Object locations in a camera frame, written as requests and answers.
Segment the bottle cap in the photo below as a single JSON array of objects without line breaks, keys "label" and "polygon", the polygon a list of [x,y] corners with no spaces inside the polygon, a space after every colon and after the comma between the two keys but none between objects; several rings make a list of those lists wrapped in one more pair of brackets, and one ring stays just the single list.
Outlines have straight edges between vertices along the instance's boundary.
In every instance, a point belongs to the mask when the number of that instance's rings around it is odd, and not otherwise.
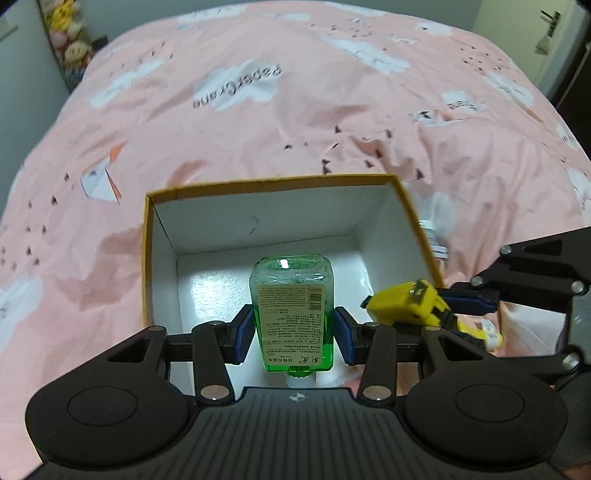
[{"label": "bottle cap", "polygon": [[307,377],[292,377],[285,374],[285,382],[288,388],[314,388],[316,386],[316,372],[312,372]]}]

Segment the door handle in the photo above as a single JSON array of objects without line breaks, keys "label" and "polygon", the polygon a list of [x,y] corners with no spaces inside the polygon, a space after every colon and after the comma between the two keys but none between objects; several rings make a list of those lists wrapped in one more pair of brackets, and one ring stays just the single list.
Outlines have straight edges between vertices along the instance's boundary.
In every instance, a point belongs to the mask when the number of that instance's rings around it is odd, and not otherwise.
[{"label": "door handle", "polygon": [[560,21],[560,12],[554,12],[554,16],[550,15],[548,12],[541,11],[542,15],[544,15],[546,20],[550,24],[550,29],[548,30],[548,36],[552,38],[554,35],[554,30],[556,30],[556,25]]}]

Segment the circular pad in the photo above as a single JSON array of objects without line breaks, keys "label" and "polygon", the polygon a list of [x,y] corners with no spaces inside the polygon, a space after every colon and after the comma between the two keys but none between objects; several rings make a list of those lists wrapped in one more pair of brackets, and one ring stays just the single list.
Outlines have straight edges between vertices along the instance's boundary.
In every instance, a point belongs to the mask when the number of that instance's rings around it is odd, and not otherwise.
[{"label": "circular pad", "polygon": [[68,405],[68,412],[84,425],[108,427],[128,419],[137,408],[137,399],[127,390],[99,387],[75,395]]},{"label": "circular pad", "polygon": [[560,469],[591,462],[591,372],[580,374],[558,393],[569,411],[564,435],[552,454],[552,464]]},{"label": "circular pad", "polygon": [[33,396],[25,415],[44,460],[109,469],[167,448],[188,421],[185,396],[138,364],[103,362],[78,369]]},{"label": "circular pad", "polygon": [[542,461],[567,420],[555,391],[500,359],[447,362],[413,387],[404,405],[419,440],[481,470]]},{"label": "circular pad", "polygon": [[517,418],[525,402],[521,395],[500,385],[472,385],[456,395],[456,406],[477,421],[503,423]]}]

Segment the stuffed toy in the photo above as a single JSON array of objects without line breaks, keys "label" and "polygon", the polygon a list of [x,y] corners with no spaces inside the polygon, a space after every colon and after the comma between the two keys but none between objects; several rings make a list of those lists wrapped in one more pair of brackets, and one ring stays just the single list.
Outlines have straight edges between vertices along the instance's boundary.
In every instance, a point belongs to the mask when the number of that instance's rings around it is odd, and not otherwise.
[{"label": "stuffed toy", "polygon": [[75,20],[79,7],[74,0],[65,0],[58,4],[50,15],[49,31],[67,34],[70,40],[75,40],[82,30],[83,24]]},{"label": "stuffed toy", "polygon": [[92,47],[85,41],[76,40],[72,42],[64,53],[64,64],[69,67],[80,67],[85,69],[92,59]]}]

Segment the bottle label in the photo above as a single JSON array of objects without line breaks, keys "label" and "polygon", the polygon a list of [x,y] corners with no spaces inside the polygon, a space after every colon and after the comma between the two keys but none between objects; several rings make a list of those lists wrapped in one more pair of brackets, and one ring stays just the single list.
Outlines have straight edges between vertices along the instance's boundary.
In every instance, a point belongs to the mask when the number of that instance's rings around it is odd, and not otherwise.
[{"label": "bottle label", "polygon": [[322,362],[324,286],[258,285],[259,323],[267,365],[318,366]]}]

